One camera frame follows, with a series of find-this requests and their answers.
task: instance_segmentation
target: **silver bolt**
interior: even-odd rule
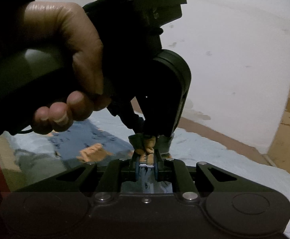
[[[147,204],[147,203],[150,203],[152,200],[149,199],[149,198],[142,198],[142,202]]]
[[[111,198],[110,194],[107,192],[98,192],[95,194],[95,199],[99,200],[99,201],[107,201]]]
[[[187,200],[194,200],[198,198],[198,195],[195,192],[188,191],[188,192],[183,193],[183,198]]]

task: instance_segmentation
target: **black mechanical arm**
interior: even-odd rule
[[[290,202],[281,193],[206,162],[162,159],[188,93],[191,73],[163,50],[162,25],[186,0],[98,0],[84,6],[104,44],[110,113],[135,133],[157,137],[154,174],[171,194],[121,193],[139,179],[139,156],[79,167],[12,192],[1,204],[9,238],[287,238]],[[61,44],[29,48],[0,62],[0,134],[31,124],[34,111],[80,89]],[[59,87],[50,93],[46,84]],[[137,101],[145,120],[134,113]],[[7,105],[10,116],[2,119]]]

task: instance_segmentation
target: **human hand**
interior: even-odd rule
[[[61,40],[73,53],[74,73],[86,91],[72,92],[66,103],[56,102],[50,107],[37,109],[31,125],[36,133],[65,131],[73,120],[84,120],[93,111],[109,105],[110,98],[102,95],[103,45],[81,6],[67,2],[35,1],[15,10],[10,18],[12,24],[0,28],[0,57],[39,42]]]

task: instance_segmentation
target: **white wall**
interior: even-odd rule
[[[290,0],[187,1],[161,36],[192,71],[183,116],[265,153],[290,87]]]

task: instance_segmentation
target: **screw head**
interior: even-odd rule
[[[147,204],[150,203],[152,200],[150,198],[142,198],[142,202]]]
[[[198,194],[192,191],[183,193],[183,198],[187,200],[194,200],[198,198]]]
[[[107,192],[98,192],[94,197],[99,201],[105,202],[111,198],[111,195]]]

